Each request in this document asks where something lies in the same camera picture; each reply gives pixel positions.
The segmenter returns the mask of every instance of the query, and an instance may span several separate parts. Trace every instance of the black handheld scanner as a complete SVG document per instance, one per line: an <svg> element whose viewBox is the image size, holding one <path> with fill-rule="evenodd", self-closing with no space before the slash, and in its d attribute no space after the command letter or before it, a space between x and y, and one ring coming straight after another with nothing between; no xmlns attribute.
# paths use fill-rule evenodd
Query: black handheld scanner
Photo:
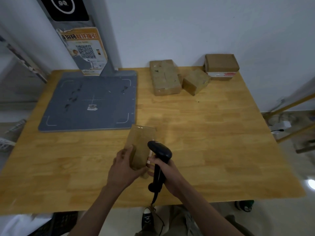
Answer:
<svg viewBox="0 0 315 236"><path fill-rule="evenodd" d="M161 159L166 164L172 157L171 150L164 146L162 143L159 143L157 141L149 141L148 148L155 153L157 158ZM156 201L157 195L161 191L164 182L165 175L161 171L161 168L156 164L154 167L153 183L149 184L148 187L149 190L154 193L151 205L154 204L154 202Z"/></svg>

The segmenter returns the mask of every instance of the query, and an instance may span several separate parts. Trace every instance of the torn poster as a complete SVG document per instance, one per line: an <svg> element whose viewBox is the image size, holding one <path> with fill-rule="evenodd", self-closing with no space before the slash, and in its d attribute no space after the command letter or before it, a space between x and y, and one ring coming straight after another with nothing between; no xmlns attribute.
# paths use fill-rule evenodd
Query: torn poster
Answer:
<svg viewBox="0 0 315 236"><path fill-rule="evenodd" d="M74 62L84 75L100 75L107 63L107 54L96 27L56 30Z"/></svg>

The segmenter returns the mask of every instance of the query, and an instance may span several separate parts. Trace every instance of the forearm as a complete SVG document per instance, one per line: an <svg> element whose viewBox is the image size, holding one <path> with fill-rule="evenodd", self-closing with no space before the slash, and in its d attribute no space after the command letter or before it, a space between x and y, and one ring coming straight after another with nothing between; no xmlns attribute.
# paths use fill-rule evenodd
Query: forearm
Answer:
<svg viewBox="0 0 315 236"><path fill-rule="evenodd" d="M186 180L182 182L179 200L188 209L204 236L242 236Z"/></svg>
<svg viewBox="0 0 315 236"><path fill-rule="evenodd" d="M104 186L84 216L77 222L68 236L98 236L104 221L121 191L112 186Z"/></svg>

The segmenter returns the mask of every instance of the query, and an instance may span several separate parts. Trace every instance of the white circle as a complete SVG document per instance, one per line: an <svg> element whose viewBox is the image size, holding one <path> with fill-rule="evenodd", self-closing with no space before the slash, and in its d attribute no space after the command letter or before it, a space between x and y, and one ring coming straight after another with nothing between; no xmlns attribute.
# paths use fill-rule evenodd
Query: white circle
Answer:
<svg viewBox="0 0 315 236"><path fill-rule="evenodd" d="M72 2L72 10L71 10L71 11L63 11L63 10L61 10L61 9L56 5L56 3L55 3L53 0L51 0L51 2L53 3L53 5L54 5L59 11L61 11L62 13L65 13L65 14L72 14L72 13L74 12L74 9L76 8L75 5L74 5L74 1L73 1L73 0L71 0L71 2Z"/></svg>
<svg viewBox="0 0 315 236"><path fill-rule="evenodd" d="M315 190L315 180L307 180L309 187Z"/></svg>

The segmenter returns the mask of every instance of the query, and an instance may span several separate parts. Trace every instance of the gray platform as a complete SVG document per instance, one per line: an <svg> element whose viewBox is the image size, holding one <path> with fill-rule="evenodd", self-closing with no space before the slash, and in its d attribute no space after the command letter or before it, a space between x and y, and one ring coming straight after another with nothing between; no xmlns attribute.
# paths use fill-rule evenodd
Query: gray platform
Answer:
<svg viewBox="0 0 315 236"><path fill-rule="evenodd" d="M135 123L136 72L119 76L63 75L53 93L39 131L128 129Z"/></svg>

